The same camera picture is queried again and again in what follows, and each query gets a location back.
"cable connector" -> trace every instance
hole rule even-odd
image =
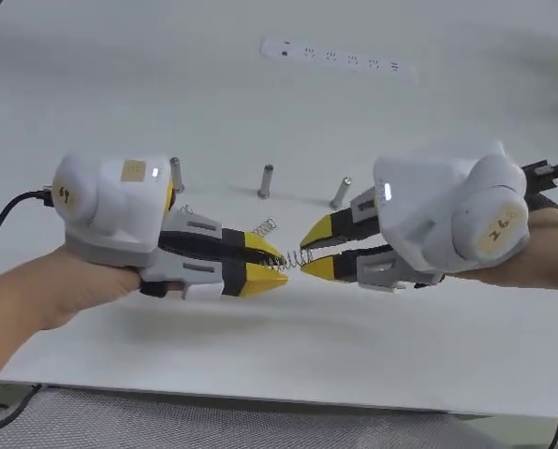
[[[536,195],[558,186],[558,165],[553,166],[547,160],[535,162],[522,168],[526,177],[526,194]]]
[[[45,185],[42,192],[42,201],[44,203],[44,206],[46,206],[47,208],[53,208],[54,203],[52,202],[52,188],[49,185]]]

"black strap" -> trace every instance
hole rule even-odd
[[[551,201],[543,194],[527,195],[524,197],[529,212],[535,212],[542,209],[558,209],[558,203]]]

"label sticker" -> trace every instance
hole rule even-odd
[[[146,161],[125,159],[121,170],[121,182],[143,182],[146,178]]]
[[[524,223],[524,218],[518,205],[506,203],[478,240],[477,248],[485,254],[501,251],[508,244],[514,230]]]
[[[60,180],[55,179],[52,183],[52,202],[57,204],[59,208],[66,210],[69,213],[73,213],[78,206],[77,195],[73,193],[72,189],[69,189]]]

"gripper jaw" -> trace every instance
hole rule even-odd
[[[163,222],[154,263],[140,272],[140,291],[163,297],[179,284],[185,299],[199,291],[250,297],[287,282],[285,274],[265,266],[281,258],[266,240],[250,232],[174,211]]]
[[[374,194],[374,188],[368,189],[356,196],[349,208],[325,215],[302,239],[301,248],[327,248],[380,234]],[[361,287],[390,292],[404,288],[403,282],[413,282],[420,288],[443,280],[441,273],[414,270],[390,245],[327,255],[301,270],[328,281],[357,282]]]

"led light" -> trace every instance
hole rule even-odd
[[[391,200],[391,186],[388,182],[386,182],[383,186],[383,195],[385,196],[386,201]]]

